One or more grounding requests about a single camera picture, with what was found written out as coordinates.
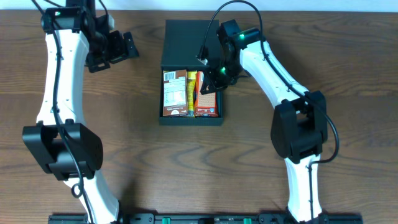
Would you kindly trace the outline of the red orange snack box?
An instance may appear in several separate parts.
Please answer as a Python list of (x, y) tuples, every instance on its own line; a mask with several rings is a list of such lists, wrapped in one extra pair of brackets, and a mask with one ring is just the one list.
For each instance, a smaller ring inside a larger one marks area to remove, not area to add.
[(204, 73), (198, 71), (196, 74), (195, 84), (195, 102), (194, 115), (195, 116), (209, 116), (218, 117), (218, 108), (216, 103), (216, 93), (201, 94), (201, 88), (204, 81)]

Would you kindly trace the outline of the yellow snack bag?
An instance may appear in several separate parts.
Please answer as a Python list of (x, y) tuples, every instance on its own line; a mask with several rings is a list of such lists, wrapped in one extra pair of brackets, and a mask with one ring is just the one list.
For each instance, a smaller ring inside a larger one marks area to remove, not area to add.
[(188, 117), (194, 118), (194, 92), (196, 86), (197, 71), (187, 72), (187, 107)]

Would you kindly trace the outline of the brown Pocky box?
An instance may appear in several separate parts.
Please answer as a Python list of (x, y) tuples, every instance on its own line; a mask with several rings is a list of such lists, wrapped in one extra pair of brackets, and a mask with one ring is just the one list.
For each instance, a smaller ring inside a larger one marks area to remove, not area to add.
[(164, 71), (162, 116), (186, 116), (187, 71)]

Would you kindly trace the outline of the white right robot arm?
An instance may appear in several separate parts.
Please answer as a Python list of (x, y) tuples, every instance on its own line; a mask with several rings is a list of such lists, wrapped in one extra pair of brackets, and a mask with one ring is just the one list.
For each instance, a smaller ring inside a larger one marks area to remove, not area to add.
[(325, 97), (320, 91), (309, 91), (289, 74), (261, 29), (241, 30), (230, 20), (219, 26), (216, 35), (223, 59), (205, 71), (201, 94), (234, 85), (242, 71), (255, 79), (274, 109), (271, 141), (287, 168), (287, 210), (296, 223), (315, 221), (322, 213), (317, 170), (330, 123)]

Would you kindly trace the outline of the dark green box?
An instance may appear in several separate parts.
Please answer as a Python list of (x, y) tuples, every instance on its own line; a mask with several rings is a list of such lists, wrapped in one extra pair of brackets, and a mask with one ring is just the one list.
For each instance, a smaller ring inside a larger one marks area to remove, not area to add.
[[(173, 20), (165, 21), (165, 37), (160, 69), (174, 70), (204, 70), (206, 66), (197, 60), (197, 55), (203, 42), (205, 31), (210, 26), (206, 40), (209, 57), (221, 58), (221, 47), (216, 34), (219, 28), (217, 20)], [(160, 88), (159, 124), (164, 126), (221, 126), (223, 117), (223, 94), (216, 94), (217, 117), (186, 118), (182, 116), (163, 116), (164, 88)]]

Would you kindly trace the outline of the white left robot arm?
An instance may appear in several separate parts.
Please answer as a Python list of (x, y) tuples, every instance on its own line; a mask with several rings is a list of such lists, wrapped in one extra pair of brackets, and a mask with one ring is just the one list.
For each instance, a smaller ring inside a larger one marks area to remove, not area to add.
[(84, 72), (100, 72), (139, 56), (130, 32), (114, 28), (110, 14), (96, 14), (96, 1), (51, 3), (41, 9), (47, 73), (40, 111), (22, 140), (46, 174), (64, 182), (84, 215), (52, 215), (54, 223), (127, 223), (119, 200), (101, 172), (103, 143), (83, 113)]

